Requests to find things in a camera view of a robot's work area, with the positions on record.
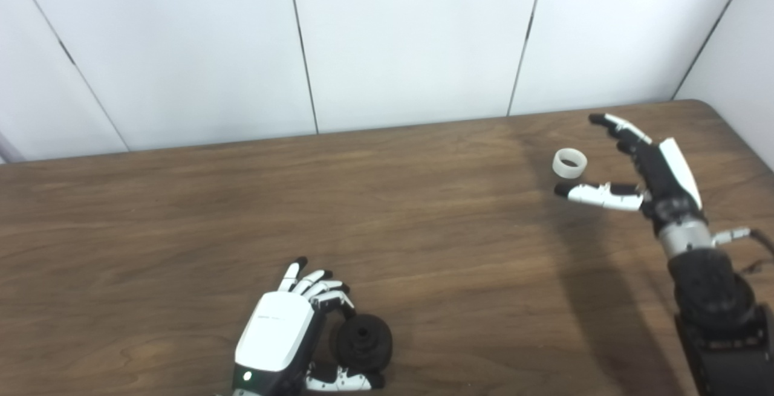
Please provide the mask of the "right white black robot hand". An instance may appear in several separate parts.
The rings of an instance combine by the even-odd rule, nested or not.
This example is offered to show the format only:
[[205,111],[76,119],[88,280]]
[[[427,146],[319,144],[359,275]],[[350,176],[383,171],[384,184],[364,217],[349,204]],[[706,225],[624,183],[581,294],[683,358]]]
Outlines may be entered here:
[[654,142],[630,121],[609,113],[591,113],[588,119],[617,140],[617,150],[630,157],[644,186],[559,182],[554,186],[556,195],[584,205],[641,212],[653,224],[655,235],[671,224],[707,222],[697,182],[674,138]]

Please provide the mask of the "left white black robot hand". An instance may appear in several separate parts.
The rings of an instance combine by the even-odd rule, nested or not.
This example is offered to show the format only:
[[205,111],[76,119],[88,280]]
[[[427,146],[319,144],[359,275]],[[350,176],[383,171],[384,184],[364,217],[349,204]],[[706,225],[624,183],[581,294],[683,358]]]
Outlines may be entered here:
[[[278,288],[255,305],[235,349],[233,394],[342,394],[385,387],[389,327],[373,314],[357,313],[349,286],[331,271],[303,276],[307,264],[305,256],[296,258]],[[336,311],[345,319],[335,338],[336,361],[318,363],[314,355],[327,316]]]

